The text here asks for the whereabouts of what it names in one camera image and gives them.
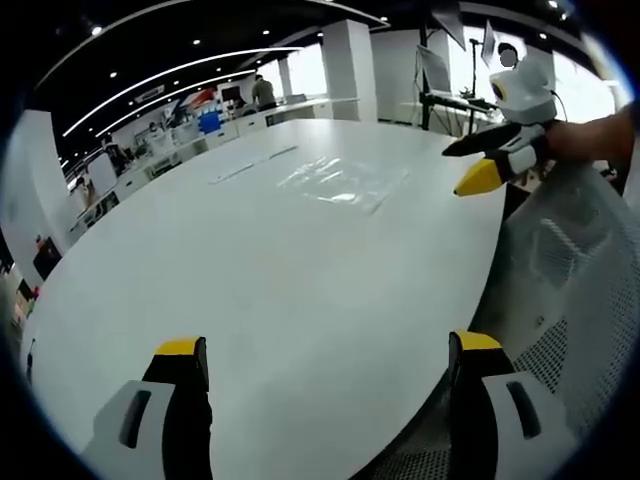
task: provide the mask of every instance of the blue container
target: blue container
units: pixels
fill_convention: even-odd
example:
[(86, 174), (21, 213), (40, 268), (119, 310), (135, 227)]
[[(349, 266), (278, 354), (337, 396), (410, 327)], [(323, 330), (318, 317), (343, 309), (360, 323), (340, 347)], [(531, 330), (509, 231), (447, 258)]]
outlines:
[(200, 117), (200, 130), (205, 134), (220, 130), (220, 117), (218, 112), (205, 113)]

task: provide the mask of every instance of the white oval table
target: white oval table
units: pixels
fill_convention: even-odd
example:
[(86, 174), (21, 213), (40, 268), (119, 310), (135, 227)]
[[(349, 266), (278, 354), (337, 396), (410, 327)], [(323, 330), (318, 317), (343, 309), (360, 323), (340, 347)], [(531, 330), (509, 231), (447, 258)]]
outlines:
[(402, 430), (468, 327), (504, 190), (458, 198), (449, 137), (296, 120), (133, 194), (45, 283), (33, 387), (71, 448), (155, 349), (207, 338), (216, 480), (346, 479)]

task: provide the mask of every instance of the window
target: window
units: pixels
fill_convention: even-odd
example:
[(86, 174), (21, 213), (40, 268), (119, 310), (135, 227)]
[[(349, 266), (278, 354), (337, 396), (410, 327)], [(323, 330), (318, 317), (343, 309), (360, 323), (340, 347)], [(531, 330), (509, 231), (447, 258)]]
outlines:
[(320, 44), (311, 45), (289, 55), (291, 93), (294, 95), (324, 95), (327, 80)]
[(271, 85), (273, 85), (274, 97), (284, 97), (284, 91), (282, 90), (282, 78), (280, 78), (280, 67), (278, 66), (277, 60), (261, 66), (258, 69), (258, 73), (262, 75), (265, 80), (271, 82)]
[[(454, 95), (459, 95), (461, 91), (467, 88), (471, 91), (473, 86), (473, 49), (469, 40), (474, 39), (482, 42), (484, 38), (484, 28), (477, 27), (464, 27), (465, 40), (467, 42), (467, 51), (462, 50), (451, 37), (447, 37), (449, 45), (449, 75), (451, 77), (451, 92)], [(495, 100), (493, 91), (491, 90), (491, 83), (489, 82), (489, 76), (507, 70), (500, 63), (500, 57), (498, 56), (498, 45), (502, 42), (507, 42), (513, 45), (518, 52), (518, 58), (523, 59), (527, 54), (527, 48), (524, 41), (521, 38), (508, 35), (506, 33), (495, 32), (496, 36), (496, 52), (493, 56), (489, 67), (482, 61), (480, 54), (482, 53), (482, 46), (478, 46), (476, 49), (476, 61), (477, 61), (477, 82), (476, 82), (476, 97), (484, 98), (489, 102)]]
[[(556, 93), (567, 109), (570, 122), (588, 122), (614, 113), (613, 94), (596, 75), (557, 52), (553, 52), (553, 68), (556, 72)], [(557, 118), (564, 120), (559, 104)]]

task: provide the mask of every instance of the ceiling light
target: ceiling light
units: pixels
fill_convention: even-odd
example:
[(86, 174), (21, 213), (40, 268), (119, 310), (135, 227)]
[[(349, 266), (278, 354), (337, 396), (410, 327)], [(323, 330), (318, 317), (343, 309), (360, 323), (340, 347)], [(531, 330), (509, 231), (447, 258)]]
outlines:
[(172, 92), (168, 95), (164, 95), (163, 97), (160, 98), (156, 98), (155, 100), (150, 101), (149, 103), (147, 103), (146, 105), (143, 105), (142, 107), (138, 107), (137, 109), (135, 109), (133, 112), (126, 114), (124, 117), (120, 118), (119, 120), (116, 120), (115, 122), (113, 122), (111, 125), (109, 125), (107, 128), (105, 128), (104, 130), (102, 130), (100, 133), (98, 133), (96, 135), (96, 138), (98, 138), (100, 135), (102, 135), (105, 132), (108, 132), (110, 129), (112, 129), (113, 127), (115, 127), (116, 125), (118, 125), (121, 122), (124, 122), (127, 118), (134, 116), (136, 113), (141, 112), (142, 110), (144, 110), (147, 107), (150, 107), (151, 105), (154, 105), (158, 102), (161, 102), (163, 100), (166, 100), (167, 98), (170, 98), (171, 95), (176, 95), (178, 93), (182, 93), (182, 92), (186, 92), (187, 90), (190, 90), (194, 87), (198, 87), (200, 85), (204, 85), (206, 83), (211, 83), (211, 82), (216, 82), (218, 80), (224, 80), (225, 78), (230, 78), (230, 77), (238, 77), (241, 75), (249, 75), (250, 73), (256, 73), (255, 70), (245, 70), (243, 72), (238, 72), (238, 73), (229, 73), (227, 75), (222, 75), (221, 77), (216, 77), (216, 78), (210, 78), (209, 80), (205, 80), (204, 82), (198, 82), (198, 83), (194, 83), (193, 85), (189, 85), (188, 87), (183, 87), (180, 90), (176, 90), (175, 92)]
[(182, 64), (182, 65), (178, 65), (177, 67), (173, 67), (173, 68), (170, 68), (169, 70), (165, 70), (164, 72), (160, 72), (160, 73), (158, 73), (156, 75), (153, 75), (153, 76), (147, 78), (146, 80), (142, 80), (141, 82), (138, 82), (135, 85), (131, 85), (130, 87), (125, 88), (120, 93), (114, 95), (113, 97), (109, 98), (108, 100), (105, 100), (100, 105), (98, 105), (93, 110), (91, 110), (89, 113), (87, 113), (84, 117), (82, 117), (80, 120), (78, 120), (76, 123), (71, 125), (71, 127), (69, 127), (69, 129), (62, 134), (62, 136), (66, 137), (71, 132), (73, 132), (76, 128), (78, 128), (78, 126), (80, 126), (82, 123), (84, 123), (91, 115), (94, 115), (96, 112), (98, 112), (99, 110), (103, 109), (104, 107), (109, 105), (114, 100), (117, 100), (118, 98), (122, 97), (123, 95), (126, 95), (131, 90), (135, 90), (136, 88), (138, 88), (138, 87), (140, 87), (140, 86), (142, 86), (142, 85), (144, 85), (146, 83), (153, 82), (154, 80), (157, 80), (160, 77), (164, 77), (165, 75), (169, 75), (170, 73), (177, 72), (178, 70), (182, 70), (183, 68), (193, 67), (194, 65), (199, 65), (199, 64), (205, 63), (205, 62), (210, 62), (212, 60), (220, 60), (221, 58), (236, 57), (236, 56), (239, 56), (239, 55), (248, 55), (248, 54), (252, 54), (252, 53), (265, 53), (265, 52), (299, 52), (300, 50), (302, 50), (302, 47), (253, 48), (251, 50), (241, 50), (239, 52), (230, 52), (230, 53), (223, 53), (221, 55), (214, 55), (213, 57), (201, 58), (200, 60), (194, 60), (193, 62), (185, 63), (185, 64)]

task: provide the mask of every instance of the ceiling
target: ceiling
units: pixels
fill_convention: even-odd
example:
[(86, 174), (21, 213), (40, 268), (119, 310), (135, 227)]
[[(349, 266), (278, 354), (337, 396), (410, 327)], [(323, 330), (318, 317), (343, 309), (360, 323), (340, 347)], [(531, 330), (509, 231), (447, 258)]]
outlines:
[[(422, 0), (336, 0), (342, 5), (366, 12), (374, 17), (386, 16), (394, 29), (417, 28), (419, 15), (416, 5)], [(242, 69), (256, 68), (255, 63), (242, 66), (253, 55), (236, 56), (206, 62), (169, 74), (141, 86), (122, 96), (91, 116), (75, 130), (63, 133), (90, 110), (125, 88), (164, 70), (198, 60), (246, 49), (273, 46), (283, 39), (311, 29), (309, 34), (288, 43), (304, 46), (318, 41), (313, 29), (333, 22), (352, 18), (371, 27), (383, 26), (380, 21), (336, 8), (332, 2), (322, 0), (270, 0), (263, 2), (234, 0), (229, 2), (189, 0), (162, 2), (154, 0), (107, 1), (74, 0), (57, 2), (55, 8), (44, 12), (48, 17), (38, 24), (41, 40), (31, 57), (28, 81), (36, 85), (27, 96), (27, 107), (52, 112), (59, 153), (71, 160), (65, 170), (73, 167), (75, 152), (90, 151), (98, 142), (95, 133), (113, 123), (133, 108), (129, 101), (144, 91), (165, 85), (165, 92), (201, 82), (218, 75)], [(475, 3), (507, 8), (541, 19), (578, 36), (576, 25), (560, 21), (560, 15), (549, 8), (546, 0), (513, 2), (510, 0), (477, 0)], [(112, 29), (105, 29), (96, 37), (91, 30), (107, 27), (136, 12), (149, 9)], [(481, 15), (463, 15), (465, 23), (482, 23)], [(494, 28), (530, 36), (535, 42), (535, 31), (527, 32), (508, 20), (494, 22)], [(90, 39), (58, 68), (51, 69), (65, 55)], [(263, 63), (286, 56), (271, 53)], [(110, 78), (111, 72), (117, 72)]]

